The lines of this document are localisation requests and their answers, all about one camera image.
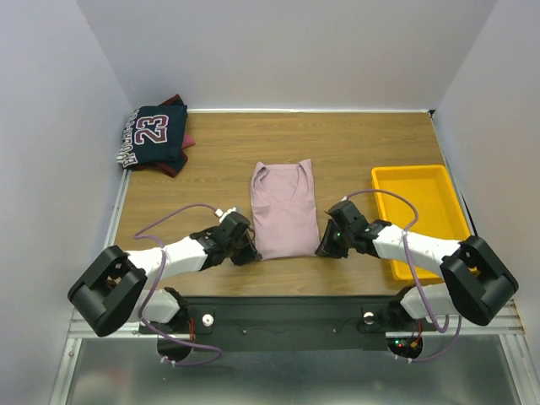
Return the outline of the pink ribbed tank top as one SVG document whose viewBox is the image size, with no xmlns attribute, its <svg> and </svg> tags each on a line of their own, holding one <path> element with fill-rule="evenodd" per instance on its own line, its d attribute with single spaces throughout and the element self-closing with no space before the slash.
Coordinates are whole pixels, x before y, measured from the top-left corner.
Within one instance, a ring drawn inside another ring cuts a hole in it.
<svg viewBox="0 0 540 405">
<path fill-rule="evenodd" d="M 310 159 L 295 164 L 256 164 L 251 177 L 255 245 L 268 261 L 313 257 L 320 243 Z"/>
</svg>

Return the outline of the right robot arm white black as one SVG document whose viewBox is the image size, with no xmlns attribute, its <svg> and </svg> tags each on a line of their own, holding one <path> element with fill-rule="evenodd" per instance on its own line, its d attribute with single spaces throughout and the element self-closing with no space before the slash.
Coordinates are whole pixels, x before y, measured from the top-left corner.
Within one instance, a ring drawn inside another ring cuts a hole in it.
<svg viewBox="0 0 540 405">
<path fill-rule="evenodd" d="M 406 231 L 381 219 L 369 222 L 353 202 L 344 199 L 328 210 L 319 257 L 345 258 L 349 251 L 421 267 L 440 284 L 414 285 L 397 295 L 388 309 L 389 322 L 407 329 L 417 320 L 461 316 L 485 327 L 518 291 L 510 270 L 482 238 L 442 240 Z"/>
</svg>

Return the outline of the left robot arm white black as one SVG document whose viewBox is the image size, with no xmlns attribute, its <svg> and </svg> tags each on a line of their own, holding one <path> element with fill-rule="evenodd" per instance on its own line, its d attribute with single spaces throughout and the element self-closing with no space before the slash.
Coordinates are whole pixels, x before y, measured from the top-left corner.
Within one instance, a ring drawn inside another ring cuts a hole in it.
<svg viewBox="0 0 540 405">
<path fill-rule="evenodd" d="M 67 298 L 99 337 L 143 316 L 168 332 L 187 324 L 178 297 L 156 284 L 183 273 L 198 273 L 230 259 L 236 266 L 260 254 L 250 236 L 250 221 L 234 209 L 220 214 L 219 224 L 183 239 L 142 251 L 105 248 L 74 283 Z"/>
</svg>

